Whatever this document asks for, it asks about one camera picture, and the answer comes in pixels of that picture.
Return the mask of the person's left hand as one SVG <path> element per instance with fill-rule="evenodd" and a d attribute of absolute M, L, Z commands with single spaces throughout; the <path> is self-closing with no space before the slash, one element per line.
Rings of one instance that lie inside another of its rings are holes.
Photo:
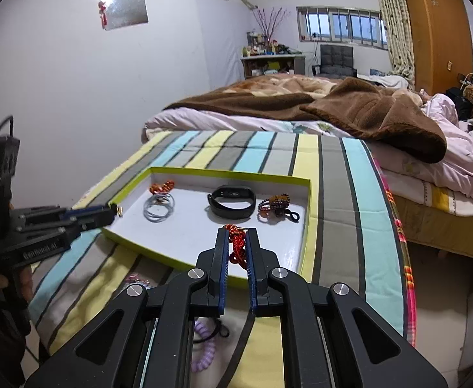
<path fill-rule="evenodd" d="M 32 279 L 32 270 L 31 267 L 25 267 L 18 274 L 18 281 L 20 284 L 20 292 L 23 298 L 30 302 L 33 298 L 33 279 Z M 9 286 L 8 279 L 0 274 L 0 290 L 5 289 Z"/>

